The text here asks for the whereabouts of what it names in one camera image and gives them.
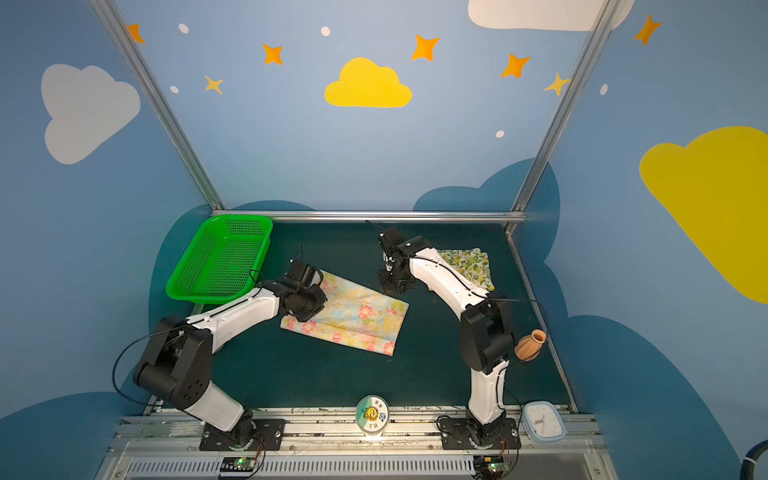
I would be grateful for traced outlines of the pastel floral skirt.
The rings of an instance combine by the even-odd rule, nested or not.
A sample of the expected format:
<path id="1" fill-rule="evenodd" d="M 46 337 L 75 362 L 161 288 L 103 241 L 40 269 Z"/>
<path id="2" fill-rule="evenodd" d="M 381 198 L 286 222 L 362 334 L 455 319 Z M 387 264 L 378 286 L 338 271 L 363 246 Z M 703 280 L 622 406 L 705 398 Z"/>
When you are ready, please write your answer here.
<path id="1" fill-rule="evenodd" d="M 284 330 L 386 356 L 394 354 L 409 304 L 326 272 L 321 289 L 322 311 L 301 322 L 281 319 Z"/>

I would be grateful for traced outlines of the lemon print skirt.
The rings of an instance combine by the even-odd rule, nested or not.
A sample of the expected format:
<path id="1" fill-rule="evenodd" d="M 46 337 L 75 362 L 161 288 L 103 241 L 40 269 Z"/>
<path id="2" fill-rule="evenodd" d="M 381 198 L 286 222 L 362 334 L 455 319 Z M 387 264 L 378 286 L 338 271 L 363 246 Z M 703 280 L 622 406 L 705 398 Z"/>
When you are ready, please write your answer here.
<path id="1" fill-rule="evenodd" d="M 489 256 L 479 248 L 439 250 L 440 256 L 464 278 L 487 291 L 494 291 Z"/>

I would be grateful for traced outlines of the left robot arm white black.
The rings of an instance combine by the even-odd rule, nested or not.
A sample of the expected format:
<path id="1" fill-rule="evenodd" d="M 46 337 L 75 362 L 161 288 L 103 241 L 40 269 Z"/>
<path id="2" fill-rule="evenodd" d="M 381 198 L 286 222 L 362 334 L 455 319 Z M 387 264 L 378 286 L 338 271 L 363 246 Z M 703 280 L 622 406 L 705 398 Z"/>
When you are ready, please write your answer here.
<path id="1" fill-rule="evenodd" d="M 133 369 L 133 383 L 165 404 L 199 420 L 204 440 L 213 451 L 264 451 L 265 440 L 253 411 L 213 382 L 213 356 L 229 341 L 252 327 L 279 317 L 306 322 L 323 310 L 324 272 L 303 259 L 298 246 L 287 271 L 277 280 L 259 282 L 243 296 L 186 318 L 164 317 L 155 330 L 130 342 L 118 354 L 111 371 L 114 391 L 138 401 L 117 384 L 116 371 L 129 348 L 146 341 Z"/>

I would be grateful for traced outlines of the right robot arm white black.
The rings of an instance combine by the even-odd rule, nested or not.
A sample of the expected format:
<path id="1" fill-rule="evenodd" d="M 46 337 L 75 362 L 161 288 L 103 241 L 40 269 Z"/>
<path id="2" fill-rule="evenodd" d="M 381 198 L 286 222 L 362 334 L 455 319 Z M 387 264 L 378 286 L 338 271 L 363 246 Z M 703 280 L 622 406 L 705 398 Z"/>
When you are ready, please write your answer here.
<path id="1" fill-rule="evenodd" d="M 377 229 L 384 267 L 382 293 L 400 296 L 420 286 L 442 300 L 458 321 L 458 350 L 470 369 L 465 408 L 470 441 L 488 448 L 508 420 L 504 388 L 518 341 L 513 305 L 518 301 L 470 281 L 426 237 L 405 237 L 399 228 Z"/>

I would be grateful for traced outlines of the round white green tape dispenser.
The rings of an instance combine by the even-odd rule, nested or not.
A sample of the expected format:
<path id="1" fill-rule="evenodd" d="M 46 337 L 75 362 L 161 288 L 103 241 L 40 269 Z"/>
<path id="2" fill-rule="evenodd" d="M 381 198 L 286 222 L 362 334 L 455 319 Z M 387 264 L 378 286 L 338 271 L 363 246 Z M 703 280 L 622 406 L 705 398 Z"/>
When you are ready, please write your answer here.
<path id="1" fill-rule="evenodd" d="M 355 421 L 364 435 L 379 437 L 390 421 L 387 402 L 377 395 L 364 397 L 356 406 Z"/>

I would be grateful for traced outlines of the left green circuit board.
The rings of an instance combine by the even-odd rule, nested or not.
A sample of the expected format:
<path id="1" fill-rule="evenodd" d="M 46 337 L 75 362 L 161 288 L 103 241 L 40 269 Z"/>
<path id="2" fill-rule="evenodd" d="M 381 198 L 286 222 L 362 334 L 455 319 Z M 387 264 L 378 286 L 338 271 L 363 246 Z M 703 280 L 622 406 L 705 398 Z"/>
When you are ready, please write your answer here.
<path id="1" fill-rule="evenodd" d="M 224 457 L 217 476 L 219 479 L 247 479 L 254 474 L 257 466 L 254 456 Z"/>

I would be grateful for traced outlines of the green circuit board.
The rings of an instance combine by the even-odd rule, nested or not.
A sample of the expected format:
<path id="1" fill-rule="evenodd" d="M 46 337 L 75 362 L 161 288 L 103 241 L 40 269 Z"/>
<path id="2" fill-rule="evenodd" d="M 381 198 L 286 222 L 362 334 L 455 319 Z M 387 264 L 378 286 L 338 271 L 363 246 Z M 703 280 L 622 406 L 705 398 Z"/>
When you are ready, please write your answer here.
<path id="1" fill-rule="evenodd" d="M 247 479 L 254 474 L 257 466 L 254 456 L 224 457 L 217 476 L 219 479 Z"/>
<path id="2" fill-rule="evenodd" d="M 509 465 L 499 456 L 474 456 L 474 480 L 499 480 L 509 471 Z"/>

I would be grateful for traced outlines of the white square clock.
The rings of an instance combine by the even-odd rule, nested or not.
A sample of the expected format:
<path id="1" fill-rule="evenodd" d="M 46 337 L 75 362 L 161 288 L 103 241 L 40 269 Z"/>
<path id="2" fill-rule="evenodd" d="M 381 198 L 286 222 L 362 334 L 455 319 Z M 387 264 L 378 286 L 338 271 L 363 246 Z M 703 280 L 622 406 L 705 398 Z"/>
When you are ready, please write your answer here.
<path id="1" fill-rule="evenodd" d="M 568 431 L 556 406 L 548 401 L 533 401 L 522 408 L 522 424 L 534 444 L 563 440 Z"/>

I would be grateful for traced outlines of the right green circuit board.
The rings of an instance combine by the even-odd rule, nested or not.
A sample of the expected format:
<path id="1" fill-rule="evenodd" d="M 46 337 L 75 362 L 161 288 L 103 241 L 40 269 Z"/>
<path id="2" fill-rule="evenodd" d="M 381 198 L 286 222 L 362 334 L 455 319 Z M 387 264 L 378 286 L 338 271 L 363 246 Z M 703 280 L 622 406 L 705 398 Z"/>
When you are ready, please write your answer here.
<path id="1" fill-rule="evenodd" d="M 509 471 L 509 465 L 499 456 L 474 456 L 474 480 L 499 480 Z"/>

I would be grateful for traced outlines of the rear aluminium frame bar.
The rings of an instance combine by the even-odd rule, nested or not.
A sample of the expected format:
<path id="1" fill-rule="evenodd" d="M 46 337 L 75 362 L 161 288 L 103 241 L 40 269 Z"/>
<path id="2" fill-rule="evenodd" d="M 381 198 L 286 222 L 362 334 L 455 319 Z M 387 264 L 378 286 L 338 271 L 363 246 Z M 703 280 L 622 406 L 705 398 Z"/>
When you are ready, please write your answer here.
<path id="1" fill-rule="evenodd" d="M 214 210 L 213 216 L 261 215 L 292 223 L 523 223 L 523 212 Z"/>

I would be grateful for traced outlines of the aluminium rail base frame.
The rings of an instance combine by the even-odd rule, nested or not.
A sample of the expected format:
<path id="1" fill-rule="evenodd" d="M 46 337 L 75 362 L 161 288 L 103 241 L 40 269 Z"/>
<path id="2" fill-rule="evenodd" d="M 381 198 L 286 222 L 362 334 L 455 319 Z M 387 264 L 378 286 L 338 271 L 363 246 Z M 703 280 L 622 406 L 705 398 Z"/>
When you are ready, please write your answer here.
<path id="1" fill-rule="evenodd" d="M 458 417 L 456 406 L 394 407 L 379 437 L 362 433 L 351 407 L 269 408 L 254 419 L 286 422 L 277 451 L 200 451 L 204 427 L 172 409 L 125 417 L 98 470 L 99 479 L 219 479 L 224 457 L 254 456 L 247 479 L 473 479 L 474 456 L 499 456 L 504 479 L 615 479 L 618 474 L 596 420 L 562 410 L 568 434 L 534 444 L 518 427 L 517 450 L 444 450 L 435 420 Z"/>

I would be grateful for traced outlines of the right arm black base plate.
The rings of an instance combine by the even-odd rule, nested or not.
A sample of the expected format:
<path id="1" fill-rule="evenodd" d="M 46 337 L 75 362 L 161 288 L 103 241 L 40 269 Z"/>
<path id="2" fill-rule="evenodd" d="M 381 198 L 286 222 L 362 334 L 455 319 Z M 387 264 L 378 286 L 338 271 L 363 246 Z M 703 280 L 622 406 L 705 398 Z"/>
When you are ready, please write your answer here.
<path id="1" fill-rule="evenodd" d="M 517 450 L 522 445 L 517 423 L 511 418 L 505 419 L 499 431 L 481 443 L 472 440 L 466 418 L 440 415 L 435 426 L 444 450 Z"/>

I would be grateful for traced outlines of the right aluminium frame post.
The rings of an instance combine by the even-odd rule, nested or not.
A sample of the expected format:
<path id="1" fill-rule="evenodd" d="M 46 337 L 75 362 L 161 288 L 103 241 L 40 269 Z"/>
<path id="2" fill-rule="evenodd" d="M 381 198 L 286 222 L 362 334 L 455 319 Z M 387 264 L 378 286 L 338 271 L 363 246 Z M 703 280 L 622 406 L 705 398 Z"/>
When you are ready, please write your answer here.
<path id="1" fill-rule="evenodd" d="M 602 53 L 604 46 L 613 30 L 612 24 L 621 7 L 622 1 L 604 1 L 592 29 L 589 31 L 584 47 L 582 48 L 571 79 L 565 85 L 565 90 L 560 96 L 553 118 L 546 130 L 542 143 L 531 163 L 530 168 L 516 195 L 511 214 L 520 217 L 522 222 L 528 204 L 530 203 L 536 187 L 538 186 L 544 171 L 551 160 L 558 142 L 564 133 L 568 121 L 576 107 L 576 104 L 584 90 L 591 73 Z"/>

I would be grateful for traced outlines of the aluminium frame post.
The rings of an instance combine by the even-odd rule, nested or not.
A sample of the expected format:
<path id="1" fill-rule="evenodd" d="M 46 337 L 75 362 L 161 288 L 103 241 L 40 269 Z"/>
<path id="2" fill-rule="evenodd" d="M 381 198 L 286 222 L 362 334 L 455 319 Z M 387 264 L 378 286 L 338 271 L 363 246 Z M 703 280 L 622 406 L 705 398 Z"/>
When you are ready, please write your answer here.
<path id="1" fill-rule="evenodd" d="M 591 73 L 602 53 L 604 46 L 613 30 L 612 24 L 621 7 L 622 1 L 604 1 L 592 29 L 589 31 L 584 47 L 582 48 L 571 79 L 565 85 L 565 90 L 560 96 L 553 118 L 546 130 L 542 143 L 531 163 L 530 168 L 516 195 L 511 214 L 520 217 L 522 222 L 528 204 L 530 203 L 536 187 L 538 186 L 544 171 L 551 160 L 558 142 L 564 133 L 568 121 L 576 107 L 576 104 L 584 90 Z"/>
<path id="2" fill-rule="evenodd" d="M 133 39 L 118 6 L 114 1 L 106 0 L 91 0 L 90 4 L 136 79 L 205 200 L 214 211 L 225 210 L 226 207 L 220 195 L 189 138 L 183 131 L 149 64 L 142 55 L 139 43 Z"/>

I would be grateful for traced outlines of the left aluminium frame post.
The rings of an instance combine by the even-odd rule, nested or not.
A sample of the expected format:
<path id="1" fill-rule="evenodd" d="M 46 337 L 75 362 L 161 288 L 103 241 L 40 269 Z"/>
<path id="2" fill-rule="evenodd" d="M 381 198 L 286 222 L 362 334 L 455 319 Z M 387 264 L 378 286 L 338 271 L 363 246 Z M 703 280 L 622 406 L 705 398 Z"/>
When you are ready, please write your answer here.
<path id="1" fill-rule="evenodd" d="M 189 138 L 183 131 L 149 64 L 142 55 L 139 43 L 133 39 L 118 6 L 114 1 L 106 0 L 91 0 L 90 4 L 136 79 L 205 200 L 214 211 L 225 210 L 226 207 L 220 195 Z"/>

